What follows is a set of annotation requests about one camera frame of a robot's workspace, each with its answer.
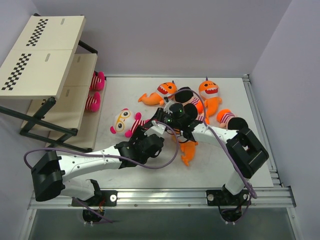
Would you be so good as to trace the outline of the white pink glasses plush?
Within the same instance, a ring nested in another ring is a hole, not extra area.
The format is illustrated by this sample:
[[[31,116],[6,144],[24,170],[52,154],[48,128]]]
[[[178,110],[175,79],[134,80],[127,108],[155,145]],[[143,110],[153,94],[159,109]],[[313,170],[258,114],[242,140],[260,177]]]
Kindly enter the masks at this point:
[[[92,96],[88,95],[85,102],[85,110],[89,112],[98,112],[101,105],[101,95],[95,92]]]
[[[133,112],[128,108],[121,110],[119,114],[114,117],[110,132],[114,135],[131,138],[138,126],[143,126],[149,119],[142,119],[140,112]]]

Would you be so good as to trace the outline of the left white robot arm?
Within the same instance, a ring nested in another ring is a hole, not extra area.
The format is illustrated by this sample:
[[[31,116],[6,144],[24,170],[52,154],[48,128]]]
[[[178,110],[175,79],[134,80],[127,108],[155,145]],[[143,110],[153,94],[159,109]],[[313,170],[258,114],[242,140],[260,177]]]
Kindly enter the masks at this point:
[[[144,167],[149,158],[156,158],[164,146],[166,128],[156,124],[148,130],[139,127],[129,141],[122,141],[89,154],[57,155],[47,151],[31,169],[35,199],[38,202],[57,196],[75,197],[95,206],[101,201],[101,190],[94,179],[80,176],[102,170]]]

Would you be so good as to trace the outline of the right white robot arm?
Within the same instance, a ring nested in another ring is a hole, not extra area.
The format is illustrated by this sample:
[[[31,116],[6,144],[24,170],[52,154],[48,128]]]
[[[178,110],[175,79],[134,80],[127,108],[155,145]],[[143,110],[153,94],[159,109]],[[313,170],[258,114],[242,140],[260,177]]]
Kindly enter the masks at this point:
[[[197,120],[196,110],[192,104],[174,103],[165,109],[159,107],[151,120],[180,131],[188,141],[217,145],[224,150],[234,168],[221,193],[226,204],[238,201],[244,188],[256,198],[249,180],[269,158],[265,147],[248,127],[240,130],[214,127]]]

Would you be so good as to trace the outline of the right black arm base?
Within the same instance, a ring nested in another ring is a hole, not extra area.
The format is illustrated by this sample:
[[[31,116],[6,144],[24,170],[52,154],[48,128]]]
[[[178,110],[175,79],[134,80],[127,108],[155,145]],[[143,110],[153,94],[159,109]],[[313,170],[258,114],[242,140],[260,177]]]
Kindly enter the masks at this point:
[[[208,189],[205,193],[207,205],[218,208],[226,225],[237,224],[251,205],[251,195],[246,189],[236,195],[232,195],[224,187],[222,189]]]

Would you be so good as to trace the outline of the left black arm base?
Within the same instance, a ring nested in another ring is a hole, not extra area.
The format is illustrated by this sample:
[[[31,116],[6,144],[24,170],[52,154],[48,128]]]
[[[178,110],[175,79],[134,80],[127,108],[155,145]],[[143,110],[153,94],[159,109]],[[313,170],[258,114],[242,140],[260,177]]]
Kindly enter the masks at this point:
[[[72,207],[82,207],[81,218],[85,224],[112,224],[114,221],[106,217],[106,207],[116,207],[118,191],[102,190],[98,195],[88,200],[72,198]]]

